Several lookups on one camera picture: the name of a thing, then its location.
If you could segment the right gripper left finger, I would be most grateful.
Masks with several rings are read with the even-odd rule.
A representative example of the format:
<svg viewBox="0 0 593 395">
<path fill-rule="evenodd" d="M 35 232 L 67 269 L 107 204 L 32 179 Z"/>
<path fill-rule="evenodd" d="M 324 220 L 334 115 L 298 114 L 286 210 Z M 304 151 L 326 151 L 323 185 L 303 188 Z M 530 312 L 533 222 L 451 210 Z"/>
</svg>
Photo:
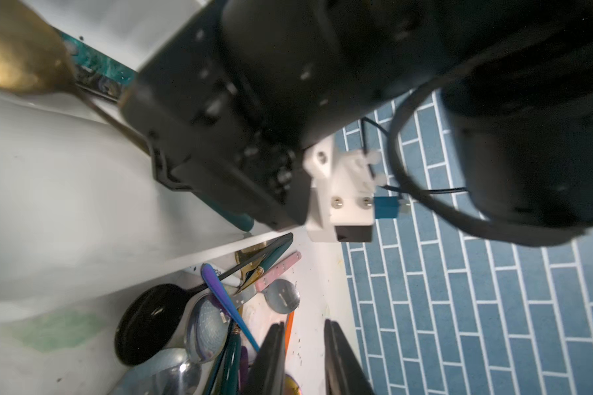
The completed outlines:
<svg viewBox="0 0 593 395">
<path fill-rule="evenodd" d="M 273 324 L 250 370 L 243 395 L 282 395 L 285 377 L 285 325 Z"/>
</svg>

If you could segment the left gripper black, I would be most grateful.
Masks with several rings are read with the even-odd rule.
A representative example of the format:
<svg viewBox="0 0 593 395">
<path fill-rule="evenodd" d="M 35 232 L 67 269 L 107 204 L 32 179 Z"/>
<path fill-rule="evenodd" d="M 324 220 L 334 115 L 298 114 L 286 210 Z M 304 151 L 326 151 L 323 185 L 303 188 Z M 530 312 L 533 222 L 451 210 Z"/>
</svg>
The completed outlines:
<svg viewBox="0 0 593 395">
<path fill-rule="evenodd" d="M 212 1 L 121 102 L 156 180 L 275 230 L 306 221 L 306 149 L 446 65 L 452 1 Z"/>
</svg>

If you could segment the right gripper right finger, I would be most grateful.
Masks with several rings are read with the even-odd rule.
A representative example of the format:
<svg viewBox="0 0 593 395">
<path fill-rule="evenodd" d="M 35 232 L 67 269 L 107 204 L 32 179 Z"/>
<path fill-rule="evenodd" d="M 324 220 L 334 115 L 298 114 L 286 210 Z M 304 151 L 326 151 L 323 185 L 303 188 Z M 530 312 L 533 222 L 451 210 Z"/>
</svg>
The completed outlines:
<svg viewBox="0 0 593 395">
<path fill-rule="evenodd" d="M 331 395 L 374 395 L 343 330 L 336 321 L 326 319 L 325 387 Z"/>
</svg>

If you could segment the silver spoon green marbled handle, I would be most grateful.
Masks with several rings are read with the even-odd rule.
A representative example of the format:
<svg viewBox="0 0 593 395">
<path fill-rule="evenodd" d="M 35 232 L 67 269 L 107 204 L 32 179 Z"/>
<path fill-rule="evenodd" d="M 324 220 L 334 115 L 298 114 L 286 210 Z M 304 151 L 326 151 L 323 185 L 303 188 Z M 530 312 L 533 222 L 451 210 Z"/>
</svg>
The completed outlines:
<svg viewBox="0 0 593 395">
<path fill-rule="evenodd" d="M 134 79 L 135 70 L 85 44 L 82 38 L 56 31 L 75 65 L 77 85 L 93 95 L 117 102 Z"/>
</svg>

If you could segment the white plastic storage box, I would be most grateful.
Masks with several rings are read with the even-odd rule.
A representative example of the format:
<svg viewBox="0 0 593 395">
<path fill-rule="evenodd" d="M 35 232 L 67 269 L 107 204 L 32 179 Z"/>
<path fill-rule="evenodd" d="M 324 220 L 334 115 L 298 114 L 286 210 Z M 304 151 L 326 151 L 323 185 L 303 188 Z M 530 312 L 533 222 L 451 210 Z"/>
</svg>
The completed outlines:
<svg viewBox="0 0 593 395">
<path fill-rule="evenodd" d="M 274 237 L 244 232 L 68 95 L 0 92 L 0 324 Z"/>
</svg>

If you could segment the gold spoon dark green handle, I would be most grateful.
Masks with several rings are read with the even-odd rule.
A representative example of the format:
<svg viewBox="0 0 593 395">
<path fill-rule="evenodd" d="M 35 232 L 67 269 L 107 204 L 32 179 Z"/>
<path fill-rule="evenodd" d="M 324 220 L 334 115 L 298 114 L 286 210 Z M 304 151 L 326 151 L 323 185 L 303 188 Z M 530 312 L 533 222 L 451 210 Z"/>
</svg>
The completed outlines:
<svg viewBox="0 0 593 395">
<path fill-rule="evenodd" d="M 0 90 L 15 95 L 73 95 L 145 154 L 145 140 L 82 92 L 56 30 L 21 1 L 0 1 Z"/>
</svg>

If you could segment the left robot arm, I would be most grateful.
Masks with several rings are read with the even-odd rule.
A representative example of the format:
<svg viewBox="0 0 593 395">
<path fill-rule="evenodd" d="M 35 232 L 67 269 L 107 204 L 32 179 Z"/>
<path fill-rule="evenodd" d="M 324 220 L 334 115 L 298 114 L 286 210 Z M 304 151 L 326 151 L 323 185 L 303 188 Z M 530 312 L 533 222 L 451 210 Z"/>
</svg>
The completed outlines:
<svg viewBox="0 0 593 395">
<path fill-rule="evenodd" d="M 441 97 L 472 217 L 434 198 L 398 143 Z M 593 227 L 593 1 L 212 1 L 120 102 L 155 179 L 314 241 L 372 238 L 377 182 L 333 135 L 399 99 L 396 190 L 465 233 L 532 247 Z"/>
</svg>

